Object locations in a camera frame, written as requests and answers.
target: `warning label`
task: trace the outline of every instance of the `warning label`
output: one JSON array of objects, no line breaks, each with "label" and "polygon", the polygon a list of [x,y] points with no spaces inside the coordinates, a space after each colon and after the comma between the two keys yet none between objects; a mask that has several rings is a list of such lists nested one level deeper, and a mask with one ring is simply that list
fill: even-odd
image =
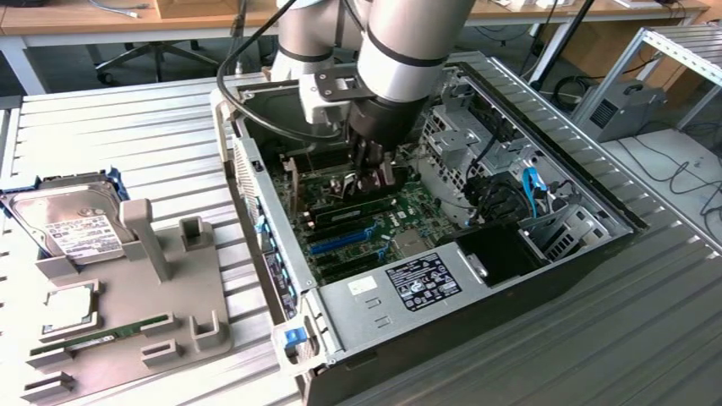
[{"label": "warning label", "polygon": [[73,260],[120,249],[120,239],[105,216],[45,224],[45,229],[63,253]]},{"label": "warning label", "polygon": [[386,270],[406,309],[416,311],[462,292],[438,254]]}]

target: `motherboard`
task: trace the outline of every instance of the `motherboard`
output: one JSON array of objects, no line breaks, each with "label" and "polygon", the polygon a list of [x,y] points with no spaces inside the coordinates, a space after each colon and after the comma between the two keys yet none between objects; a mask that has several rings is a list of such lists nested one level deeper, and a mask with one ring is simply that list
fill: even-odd
[{"label": "motherboard", "polygon": [[348,202],[332,186],[350,173],[342,164],[307,172],[294,168],[273,176],[295,237],[322,284],[424,252],[458,229],[418,177],[391,195]]}]

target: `office chair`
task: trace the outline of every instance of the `office chair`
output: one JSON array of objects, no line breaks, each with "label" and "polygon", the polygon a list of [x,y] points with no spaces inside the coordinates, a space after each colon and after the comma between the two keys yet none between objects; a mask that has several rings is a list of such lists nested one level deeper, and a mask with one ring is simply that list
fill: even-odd
[{"label": "office chair", "polygon": [[[107,72],[109,68],[120,66],[121,64],[124,64],[124,62],[129,61],[131,59],[136,59],[148,53],[152,53],[156,62],[156,82],[163,82],[163,71],[160,69],[160,63],[164,62],[164,53],[172,53],[173,55],[177,55],[185,59],[191,59],[192,61],[204,63],[211,68],[213,68],[215,72],[217,70],[217,62],[213,59],[207,58],[195,52],[189,52],[185,49],[175,47],[173,44],[177,44],[179,42],[180,41],[152,41],[147,44],[140,45],[139,47],[135,47],[133,43],[131,42],[123,44],[123,46],[125,47],[125,52],[109,61],[99,63],[95,67],[100,83],[103,83],[104,85],[109,85],[113,82],[113,75]],[[193,51],[197,51],[200,49],[199,42],[196,40],[191,40],[191,49]]]}]

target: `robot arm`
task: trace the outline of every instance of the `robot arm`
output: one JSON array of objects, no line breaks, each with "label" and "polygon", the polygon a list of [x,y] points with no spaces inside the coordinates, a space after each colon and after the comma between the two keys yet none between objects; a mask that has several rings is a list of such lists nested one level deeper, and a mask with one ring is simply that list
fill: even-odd
[{"label": "robot arm", "polygon": [[[346,104],[347,144],[359,189],[382,189],[395,183],[390,165],[396,147],[412,129],[474,2],[355,0],[363,33],[342,13],[343,0],[314,1],[280,19],[280,61],[273,70],[283,64],[295,65],[283,72],[283,79],[306,74],[306,81],[314,81],[311,89],[318,94],[302,92],[304,109],[314,108],[319,100],[334,106]],[[354,47],[358,42],[356,68],[330,68],[332,46]],[[280,79],[276,72],[272,75],[273,80]]]}]

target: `hard drive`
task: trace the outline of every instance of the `hard drive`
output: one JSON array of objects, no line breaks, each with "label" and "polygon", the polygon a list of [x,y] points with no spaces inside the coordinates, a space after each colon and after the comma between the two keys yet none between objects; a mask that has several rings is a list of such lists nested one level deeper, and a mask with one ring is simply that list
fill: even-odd
[{"label": "hard drive", "polygon": [[35,240],[47,257],[68,256],[85,265],[123,256],[135,240],[120,223],[120,201],[128,198],[112,170],[4,184],[0,206]]}]

